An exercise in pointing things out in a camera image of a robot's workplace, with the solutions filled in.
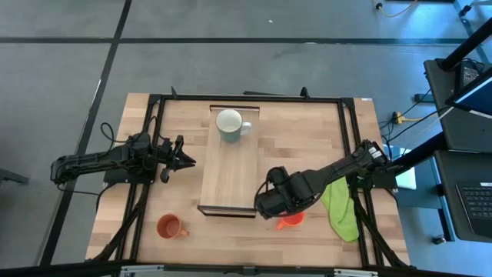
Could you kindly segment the yellow power plug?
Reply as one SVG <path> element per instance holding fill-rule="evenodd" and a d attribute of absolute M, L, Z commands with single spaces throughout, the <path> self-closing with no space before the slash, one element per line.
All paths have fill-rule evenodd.
<path fill-rule="evenodd" d="M 396 125 L 402 125 L 404 122 L 418 122 L 421 118 L 407 118 L 401 112 L 394 112 L 391 121 Z"/>

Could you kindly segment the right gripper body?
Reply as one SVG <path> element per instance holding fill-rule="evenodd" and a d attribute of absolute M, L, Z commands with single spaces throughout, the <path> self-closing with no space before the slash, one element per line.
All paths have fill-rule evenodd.
<path fill-rule="evenodd" d="M 314 203 L 314 190 L 304 174 L 273 167 L 254 196 L 254 208 L 265 219 L 298 214 Z"/>

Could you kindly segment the black power adapter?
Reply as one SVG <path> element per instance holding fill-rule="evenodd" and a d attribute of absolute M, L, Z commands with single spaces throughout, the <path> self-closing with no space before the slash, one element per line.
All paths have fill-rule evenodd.
<path fill-rule="evenodd" d="M 455 92 L 472 82 L 483 71 L 483 65 L 473 59 L 464 59 L 456 68 Z"/>

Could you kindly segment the white box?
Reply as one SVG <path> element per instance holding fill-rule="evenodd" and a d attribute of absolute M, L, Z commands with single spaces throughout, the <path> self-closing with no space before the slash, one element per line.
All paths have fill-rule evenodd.
<path fill-rule="evenodd" d="M 410 152 L 410 149 L 400 148 L 397 146 L 384 146 L 385 154 L 391 159 L 391 161 L 395 161 L 398 158 L 401 158 L 403 155 Z M 406 172 L 399 174 L 396 177 L 397 187 L 399 189 L 410 189 L 415 190 L 417 188 L 415 169 L 408 169 Z"/>

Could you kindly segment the wooden shelf with black frame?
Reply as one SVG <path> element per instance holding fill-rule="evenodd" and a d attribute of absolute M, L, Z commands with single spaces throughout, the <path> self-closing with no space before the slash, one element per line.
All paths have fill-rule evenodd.
<path fill-rule="evenodd" d="M 252 131 L 235 143 L 225 142 L 215 124 L 224 109 L 238 111 Z M 211 105 L 208 143 L 198 210 L 206 216 L 254 218 L 258 189 L 258 126 L 260 109 L 254 106 Z"/>

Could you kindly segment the bright orange cup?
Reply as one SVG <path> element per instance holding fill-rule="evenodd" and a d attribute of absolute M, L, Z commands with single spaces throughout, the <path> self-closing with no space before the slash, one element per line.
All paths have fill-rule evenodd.
<path fill-rule="evenodd" d="M 299 212 L 294 215 L 289 215 L 285 217 L 281 217 L 278 224 L 277 230 L 281 230 L 285 227 L 295 227 L 300 225 L 304 221 L 305 213 Z"/>

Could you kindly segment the teal mug with white interior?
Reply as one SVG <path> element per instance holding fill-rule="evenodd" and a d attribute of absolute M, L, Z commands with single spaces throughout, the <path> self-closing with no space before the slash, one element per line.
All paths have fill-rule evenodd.
<path fill-rule="evenodd" d="M 227 143 L 235 143 L 243 135 L 252 131 L 252 124 L 245 122 L 241 114 L 234 109 L 220 111 L 215 119 L 221 138 Z"/>

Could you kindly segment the grey furniture leg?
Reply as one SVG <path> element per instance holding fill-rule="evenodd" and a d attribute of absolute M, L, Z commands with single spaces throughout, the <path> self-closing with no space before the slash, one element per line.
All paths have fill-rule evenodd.
<path fill-rule="evenodd" d="M 19 175 L 17 173 L 11 172 L 6 169 L 0 169 L 0 185 L 4 181 L 12 181 L 12 182 L 17 182 L 19 184 L 27 184 L 29 181 L 29 177 Z"/>

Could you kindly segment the black desk with laptop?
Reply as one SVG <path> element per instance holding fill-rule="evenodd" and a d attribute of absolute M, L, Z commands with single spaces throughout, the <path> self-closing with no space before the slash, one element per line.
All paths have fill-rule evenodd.
<path fill-rule="evenodd" d="M 461 240 L 492 243 L 472 232 L 456 188 L 458 182 L 492 182 L 492 154 L 436 151 L 434 157 L 455 235 Z"/>

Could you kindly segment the black laptop keyboard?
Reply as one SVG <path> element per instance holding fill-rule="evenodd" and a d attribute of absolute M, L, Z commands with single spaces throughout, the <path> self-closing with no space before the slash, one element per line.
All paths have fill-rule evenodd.
<path fill-rule="evenodd" d="M 492 239 L 492 182 L 458 182 L 456 188 L 472 232 Z"/>

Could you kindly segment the black rail with silver brackets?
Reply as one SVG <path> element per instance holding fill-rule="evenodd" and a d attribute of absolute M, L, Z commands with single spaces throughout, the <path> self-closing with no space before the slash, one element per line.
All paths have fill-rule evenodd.
<path fill-rule="evenodd" d="M 310 274 L 330 277 L 476 277 L 447 272 L 433 272 L 414 267 L 389 267 L 368 265 L 361 268 L 262 266 L 262 265 L 181 265 L 146 264 L 132 260 L 89 261 L 81 263 L 38 265 L 0 269 L 0 277 L 102 277 L 106 275 L 130 275 L 141 272 L 221 272 L 244 276 L 259 274 Z"/>

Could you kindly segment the tilted dark screen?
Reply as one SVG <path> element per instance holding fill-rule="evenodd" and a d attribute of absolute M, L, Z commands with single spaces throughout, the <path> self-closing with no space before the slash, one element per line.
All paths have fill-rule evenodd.
<path fill-rule="evenodd" d="M 474 79 L 445 103 L 466 112 L 492 118 L 492 74 Z"/>

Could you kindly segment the terracotta brown mug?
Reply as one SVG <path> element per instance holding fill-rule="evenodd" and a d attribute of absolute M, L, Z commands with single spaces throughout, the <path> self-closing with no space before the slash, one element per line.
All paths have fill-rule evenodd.
<path fill-rule="evenodd" d="M 179 236 L 189 235 L 189 231 L 184 229 L 183 223 L 173 214 L 163 215 L 156 225 L 157 233 L 163 239 L 174 239 Z"/>

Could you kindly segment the black side desk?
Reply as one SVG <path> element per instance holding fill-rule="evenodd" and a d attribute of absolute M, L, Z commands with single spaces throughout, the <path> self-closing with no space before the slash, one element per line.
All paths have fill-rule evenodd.
<path fill-rule="evenodd" d="M 436 60 L 424 62 L 426 78 L 441 115 L 453 95 L 455 73 L 443 71 Z M 440 120 L 447 147 L 462 152 L 492 153 L 492 119 L 453 108 Z"/>

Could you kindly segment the black aluminium table frame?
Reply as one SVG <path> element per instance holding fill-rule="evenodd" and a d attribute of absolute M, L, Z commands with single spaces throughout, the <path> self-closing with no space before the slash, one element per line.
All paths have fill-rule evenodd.
<path fill-rule="evenodd" d="M 349 125 L 339 121 L 338 102 L 268 101 L 243 95 L 181 95 L 148 105 L 149 95 L 128 95 L 118 124 L 118 138 L 139 132 L 146 115 L 162 114 L 161 133 L 182 135 L 184 151 L 197 162 L 173 172 L 168 183 L 156 180 L 150 188 L 139 235 L 129 233 L 119 256 L 139 262 L 181 265 L 270 265 L 360 267 L 356 242 L 341 240 L 331 228 L 321 203 L 313 205 L 304 222 L 277 230 L 274 219 L 214 217 L 198 210 L 201 197 L 211 105 L 256 106 L 258 126 L 258 185 L 267 171 L 283 165 L 289 172 L 319 169 L 354 147 Z M 158 220 L 179 217 L 187 236 L 163 239 Z"/>

